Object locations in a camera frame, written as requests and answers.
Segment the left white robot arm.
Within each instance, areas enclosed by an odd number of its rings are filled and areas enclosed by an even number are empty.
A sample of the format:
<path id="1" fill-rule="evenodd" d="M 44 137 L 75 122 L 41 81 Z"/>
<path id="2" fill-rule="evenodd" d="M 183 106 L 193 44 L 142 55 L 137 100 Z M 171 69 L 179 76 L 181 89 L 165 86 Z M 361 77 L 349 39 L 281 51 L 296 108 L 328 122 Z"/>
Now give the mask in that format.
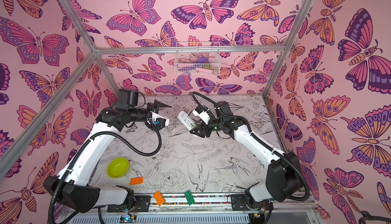
<path id="1" fill-rule="evenodd" d="M 56 204 L 67 206 L 77 213 L 112 205 L 125 210 L 134 207 L 132 189 L 124 186 L 97 188 L 90 186 L 89 182 L 103 153 L 114 139 L 141 156 L 150 157 L 160 151 L 163 140 L 159 131 L 169 125 L 169 119 L 160 116 L 159 111 L 168 105 L 154 100 L 146 106 L 139 106 L 140 95 L 142 93 L 138 90 L 120 89 L 118 100 L 101 111 L 90 134 L 72 159 L 56 176 L 45 179 L 43 186 L 52 197 L 49 217 L 54 217 Z M 119 134 L 130 123 L 136 122 L 144 123 L 156 133 L 158 145 L 154 151 L 143 152 Z"/>

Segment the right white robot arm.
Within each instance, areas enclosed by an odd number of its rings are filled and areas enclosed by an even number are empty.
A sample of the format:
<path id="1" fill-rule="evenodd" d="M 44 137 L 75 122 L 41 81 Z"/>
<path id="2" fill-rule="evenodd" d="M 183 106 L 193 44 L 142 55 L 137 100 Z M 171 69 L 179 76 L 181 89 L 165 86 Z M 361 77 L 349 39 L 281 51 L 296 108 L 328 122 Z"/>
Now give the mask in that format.
<path id="1" fill-rule="evenodd" d="M 245 146 L 263 164 L 265 180 L 245 190 L 245 200 L 251 209 L 264 201 L 308 200 L 309 186 L 295 153 L 285 153 L 257 135 L 246 118 L 232 114 L 227 102 L 217 103 L 215 112 L 213 115 L 207 107 L 199 105 L 191 113 L 181 112 L 178 119 L 191 134 L 201 138 L 223 132 Z"/>

